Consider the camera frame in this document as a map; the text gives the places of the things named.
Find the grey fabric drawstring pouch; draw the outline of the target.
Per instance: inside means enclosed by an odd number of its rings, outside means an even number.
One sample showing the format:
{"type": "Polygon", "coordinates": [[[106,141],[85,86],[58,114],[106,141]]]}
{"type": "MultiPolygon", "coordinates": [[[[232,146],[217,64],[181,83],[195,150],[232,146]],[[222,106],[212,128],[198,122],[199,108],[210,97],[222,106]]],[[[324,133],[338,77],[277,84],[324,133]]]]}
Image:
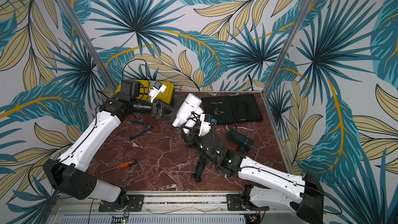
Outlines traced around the grey fabric drawstring pouch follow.
{"type": "Polygon", "coordinates": [[[176,115],[180,107],[182,106],[185,98],[187,95],[176,95],[173,96],[173,109],[170,115],[170,123],[173,123],[174,120],[176,119],[176,115]]]}

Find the white hair dryer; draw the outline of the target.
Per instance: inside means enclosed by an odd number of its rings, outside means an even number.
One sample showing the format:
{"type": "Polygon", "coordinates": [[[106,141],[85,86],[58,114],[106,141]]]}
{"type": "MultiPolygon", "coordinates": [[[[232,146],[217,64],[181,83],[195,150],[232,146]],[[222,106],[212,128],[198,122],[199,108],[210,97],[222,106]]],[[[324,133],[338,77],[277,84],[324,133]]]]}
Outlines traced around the white hair dryer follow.
{"type": "Polygon", "coordinates": [[[191,128],[200,121],[201,116],[204,114],[204,110],[200,107],[201,103],[202,100],[199,97],[189,93],[178,109],[172,125],[181,128],[183,135],[189,134],[191,128]]]}

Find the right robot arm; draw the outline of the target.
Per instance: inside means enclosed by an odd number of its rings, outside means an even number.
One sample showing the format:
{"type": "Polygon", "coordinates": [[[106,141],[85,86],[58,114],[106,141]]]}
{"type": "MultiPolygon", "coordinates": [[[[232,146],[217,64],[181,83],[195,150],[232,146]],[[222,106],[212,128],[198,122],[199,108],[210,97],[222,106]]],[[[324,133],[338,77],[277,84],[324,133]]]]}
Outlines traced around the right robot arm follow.
{"type": "Polygon", "coordinates": [[[245,154],[254,142],[235,129],[227,134],[227,138],[239,146],[237,151],[228,149],[224,140],[214,132],[200,136],[199,129],[185,127],[181,127],[181,132],[186,146],[195,149],[200,158],[214,165],[220,174],[236,176],[277,192],[275,198],[267,198],[258,188],[248,186],[240,199],[242,206],[262,208],[280,203],[309,224],[323,223],[324,191],[316,176],[292,175],[254,161],[245,154]]]}

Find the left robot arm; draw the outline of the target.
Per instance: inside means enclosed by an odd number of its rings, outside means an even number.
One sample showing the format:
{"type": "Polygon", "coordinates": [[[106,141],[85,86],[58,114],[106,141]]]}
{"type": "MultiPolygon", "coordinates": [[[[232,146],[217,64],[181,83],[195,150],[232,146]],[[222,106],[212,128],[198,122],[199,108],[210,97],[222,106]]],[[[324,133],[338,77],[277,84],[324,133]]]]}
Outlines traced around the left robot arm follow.
{"type": "Polygon", "coordinates": [[[150,82],[142,90],[141,82],[124,79],[120,90],[107,99],[96,113],[93,122],[78,140],[57,160],[48,160],[43,166],[53,189],[75,199],[86,198],[111,203],[116,209],[127,204],[125,190],[86,173],[93,157],[110,134],[132,113],[149,113],[153,118],[164,118],[171,106],[158,98],[171,90],[169,83],[150,82]]]}

